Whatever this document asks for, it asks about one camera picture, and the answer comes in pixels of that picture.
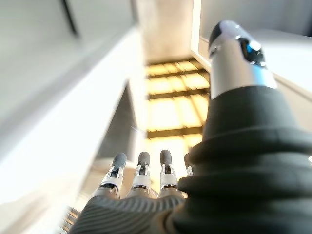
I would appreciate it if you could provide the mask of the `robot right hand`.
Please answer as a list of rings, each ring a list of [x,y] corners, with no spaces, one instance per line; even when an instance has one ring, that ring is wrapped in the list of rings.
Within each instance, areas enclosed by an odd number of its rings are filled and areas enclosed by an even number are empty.
[[[142,152],[126,198],[127,157],[114,161],[70,229],[72,234],[309,234],[312,136],[291,113],[261,45],[231,20],[209,38],[210,101],[202,141],[176,178],[160,153],[160,193],[151,198]]]

